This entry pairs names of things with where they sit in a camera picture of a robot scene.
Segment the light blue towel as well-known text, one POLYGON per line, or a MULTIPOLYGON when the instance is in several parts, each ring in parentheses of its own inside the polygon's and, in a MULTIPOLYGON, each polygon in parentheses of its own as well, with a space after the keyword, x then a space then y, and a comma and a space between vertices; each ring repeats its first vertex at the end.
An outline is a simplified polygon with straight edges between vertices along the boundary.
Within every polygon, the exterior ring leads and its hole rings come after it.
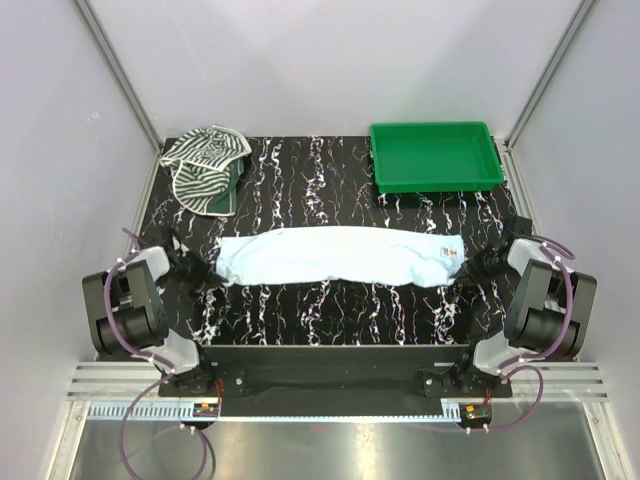
POLYGON ((452 284, 464 260, 459 235, 319 226, 223 237, 215 267, 229 286, 344 280, 432 288, 452 284))

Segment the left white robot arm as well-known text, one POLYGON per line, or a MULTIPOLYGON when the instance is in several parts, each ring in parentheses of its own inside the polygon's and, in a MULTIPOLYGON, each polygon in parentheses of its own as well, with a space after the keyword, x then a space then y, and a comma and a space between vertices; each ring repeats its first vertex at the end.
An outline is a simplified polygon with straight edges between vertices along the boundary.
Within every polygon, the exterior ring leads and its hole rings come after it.
POLYGON ((134 241, 127 257, 82 279, 90 338, 97 353, 129 354, 150 362, 167 385, 186 395, 224 391, 223 379, 204 348, 170 327, 158 287, 168 280, 199 294, 222 279, 169 226, 134 241))

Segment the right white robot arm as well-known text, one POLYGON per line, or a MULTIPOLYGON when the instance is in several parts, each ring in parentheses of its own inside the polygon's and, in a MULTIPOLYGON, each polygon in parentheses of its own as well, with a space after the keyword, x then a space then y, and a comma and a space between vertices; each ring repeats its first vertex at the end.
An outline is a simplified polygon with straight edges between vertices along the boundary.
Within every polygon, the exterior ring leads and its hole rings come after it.
POLYGON ((447 374, 452 388, 465 396, 481 396, 520 366, 578 355, 597 280, 568 267, 566 262, 574 258, 569 248, 534 234, 531 219, 511 216, 498 241, 462 263, 454 282, 468 289, 509 272, 517 273, 519 282, 501 330, 472 341, 447 374))

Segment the green white striped towel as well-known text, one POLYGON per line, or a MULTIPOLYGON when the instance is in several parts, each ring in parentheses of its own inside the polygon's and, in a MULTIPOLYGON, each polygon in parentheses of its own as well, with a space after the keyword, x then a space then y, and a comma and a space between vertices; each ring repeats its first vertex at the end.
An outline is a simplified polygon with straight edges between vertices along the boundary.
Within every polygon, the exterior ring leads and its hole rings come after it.
POLYGON ((160 165, 169 170, 171 192, 182 207, 200 216, 229 217, 236 213, 237 185, 251 153, 244 135, 213 125, 179 137, 160 165))

